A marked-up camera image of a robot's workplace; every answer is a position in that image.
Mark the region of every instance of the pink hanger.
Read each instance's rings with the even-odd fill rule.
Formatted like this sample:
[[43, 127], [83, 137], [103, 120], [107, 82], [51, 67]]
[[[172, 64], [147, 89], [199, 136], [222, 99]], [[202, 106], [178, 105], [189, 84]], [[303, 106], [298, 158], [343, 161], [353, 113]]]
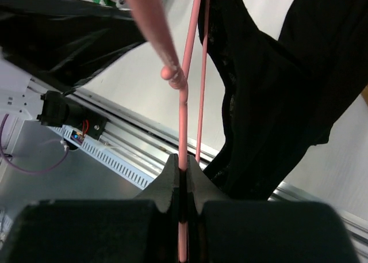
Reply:
[[[132, 15], [144, 37], [152, 44], [164, 63], [161, 77], [168, 80], [171, 87], [179, 89], [179, 168], [187, 169], [187, 131], [188, 131], [188, 85], [190, 61], [193, 53], [194, 38], [201, 0], [194, 0], [191, 10], [189, 30], [185, 44], [182, 67], [180, 67], [170, 30], [167, 25], [161, 0], [126, 0], [132, 9]], [[204, 42], [202, 51], [201, 98], [198, 119], [196, 160], [200, 161], [203, 106], [206, 74], [206, 56], [208, 42], [209, 0], [206, 0]], [[179, 261], [187, 259], [187, 223], [179, 223]]]

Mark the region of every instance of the black garment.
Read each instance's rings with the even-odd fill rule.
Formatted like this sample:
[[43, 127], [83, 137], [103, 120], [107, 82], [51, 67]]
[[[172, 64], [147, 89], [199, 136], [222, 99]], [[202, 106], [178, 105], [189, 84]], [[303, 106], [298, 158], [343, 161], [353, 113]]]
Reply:
[[294, 0], [279, 41], [242, 0], [210, 0], [208, 54], [226, 141], [205, 174], [232, 198], [267, 199], [367, 85], [368, 0]]
[[81, 0], [0, 0], [3, 57], [70, 92], [145, 42], [129, 13]]

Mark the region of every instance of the brown object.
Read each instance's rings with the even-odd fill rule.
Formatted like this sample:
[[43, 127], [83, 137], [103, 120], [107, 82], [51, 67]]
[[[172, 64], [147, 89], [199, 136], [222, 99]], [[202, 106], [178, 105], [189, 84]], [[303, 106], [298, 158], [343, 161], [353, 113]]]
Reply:
[[368, 86], [366, 86], [363, 91], [362, 91], [362, 96], [364, 98], [364, 100], [366, 101], [367, 105], [368, 105]]

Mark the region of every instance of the purple cable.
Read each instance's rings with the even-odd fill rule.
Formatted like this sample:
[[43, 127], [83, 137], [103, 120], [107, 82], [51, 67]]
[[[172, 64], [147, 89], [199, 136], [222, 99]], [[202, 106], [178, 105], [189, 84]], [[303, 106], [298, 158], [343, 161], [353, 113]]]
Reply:
[[[6, 120], [7, 120], [8, 117], [9, 117], [9, 114], [6, 114], [5, 117], [4, 117], [4, 119], [1, 122], [1, 125], [0, 125], [0, 143], [2, 142], [2, 133], [4, 131], [5, 123], [6, 123]], [[64, 159], [68, 155], [68, 152], [69, 152], [69, 148], [66, 149], [65, 154], [63, 155], [63, 157], [61, 158], [61, 160], [58, 161], [58, 163], [54, 164], [53, 166], [51, 166], [51, 167], [49, 167], [47, 169], [44, 169], [44, 170], [41, 170], [41, 171], [29, 171], [29, 170], [23, 169], [21, 167], [18, 167], [17, 165], [15, 165], [14, 163], [12, 163], [6, 157], [6, 155], [5, 155], [2, 147], [0, 145], [0, 156], [2, 157], [3, 161], [5, 161], [11, 167], [13, 167], [13, 168], [17, 169], [18, 171], [20, 171], [20, 172], [22, 172], [24, 174], [27, 174], [27, 175], [40, 175], [40, 174], [44, 174], [44, 173], [47, 173], [47, 172], [51, 171], [52, 169], [58, 167], [64, 161]]]

